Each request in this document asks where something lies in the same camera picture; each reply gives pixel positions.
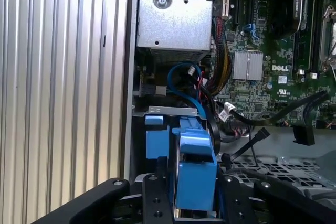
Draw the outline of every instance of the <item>cable connector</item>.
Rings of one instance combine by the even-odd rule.
[[[224,103],[224,109],[221,111],[221,113],[219,114],[219,119],[221,119],[224,123],[228,120],[228,118],[230,117],[230,111],[234,110],[236,111],[237,108],[234,107],[231,103],[226,102]]]
[[[193,76],[195,70],[196,70],[196,68],[195,68],[194,66],[191,66],[191,67],[189,68],[189,70],[188,70],[188,74],[189,74],[190,76]]]
[[[267,131],[267,129],[265,129],[264,127],[262,127],[258,132],[257,134],[255,134],[255,138],[258,140],[258,141],[261,141],[263,139],[266,139],[268,138],[268,136],[270,135],[270,133]]]
[[[314,145],[315,137],[312,126],[305,125],[292,125],[295,143],[303,144],[303,145]]]

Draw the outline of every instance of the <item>white connector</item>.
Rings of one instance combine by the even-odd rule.
[[[191,66],[191,67],[189,68],[189,70],[188,70],[188,74],[189,74],[190,76],[193,76],[195,70],[196,70],[196,68],[195,68],[194,66]]]

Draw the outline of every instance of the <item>black cable bundle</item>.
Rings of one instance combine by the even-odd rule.
[[[213,19],[212,35],[216,44],[216,64],[214,74],[206,88],[212,95],[217,95],[228,82],[232,72],[232,61],[226,43],[226,27],[221,18]]]

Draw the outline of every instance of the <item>red wire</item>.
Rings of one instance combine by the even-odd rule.
[[[199,99],[200,103],[202,103],[202,102],[201,102],[201,91],[200,91],[200,88],[201,88],[201,84],[202,84],[202,82],[203,82],[203,74],[204,74],[204,71],[201,72],[200,80],[198,81],[198,86],[197,86],[197,88],[198,88],[198,93],[199,93],[199,97],[198,97],[198,99]]]

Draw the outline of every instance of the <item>chip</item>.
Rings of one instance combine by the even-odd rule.
[[[298,117],[298,111],[297,110],[293,110],[292,112],[290,112],[290,117],[291,118],[297,118]]]
[[[261,112],[262,111],[262,107],[263,107],[263,105],[261,103],[256,103],[254,105],[254,111],[255,112]]]
[[[227,34],[226,35],[226,40],[228,42],[234,42],[235,41],[235,34]]]

